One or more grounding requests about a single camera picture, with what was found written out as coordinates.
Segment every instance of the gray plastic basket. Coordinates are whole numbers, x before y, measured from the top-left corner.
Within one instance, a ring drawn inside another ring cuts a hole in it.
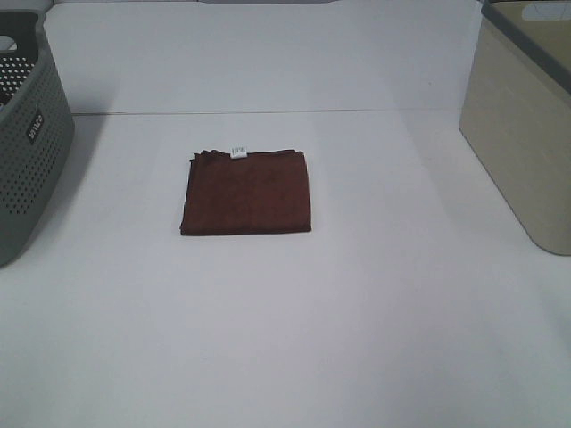
[[[74,124],[44,14],[0,11],[0,266],[21,252],[54,191]]]

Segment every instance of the towel tag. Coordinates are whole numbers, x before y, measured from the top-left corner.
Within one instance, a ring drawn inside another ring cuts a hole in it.
[[[246,158],[248,156],[248,152],[246,151],[246,146],[242,145],[240,147],[232,147],[230,151],[230,158],[231,159],[240,159]]]

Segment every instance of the basket hole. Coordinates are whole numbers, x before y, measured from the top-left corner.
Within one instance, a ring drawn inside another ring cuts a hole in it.
[[[16,49],[18,45],[13,38],[0,35],[0,52],[13,52]]]

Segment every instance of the brown towel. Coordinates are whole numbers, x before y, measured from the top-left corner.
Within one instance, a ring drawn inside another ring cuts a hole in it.
[[[311,230],[303,152],[204,151],[191,160],[182,235],[286,234]]]

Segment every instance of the basket logo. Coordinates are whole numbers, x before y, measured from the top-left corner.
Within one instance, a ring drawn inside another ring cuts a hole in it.
[[[39,109],[37,109],[36,115],[34,116],[34,119],[31,121],[28,130],[26,131],[26,137],[28,138],[30,144],[34,144],[36,142],[37,135],[39,134],[39,131],[42,130],[45,121],[46,120],[44,119],[44,115]]]

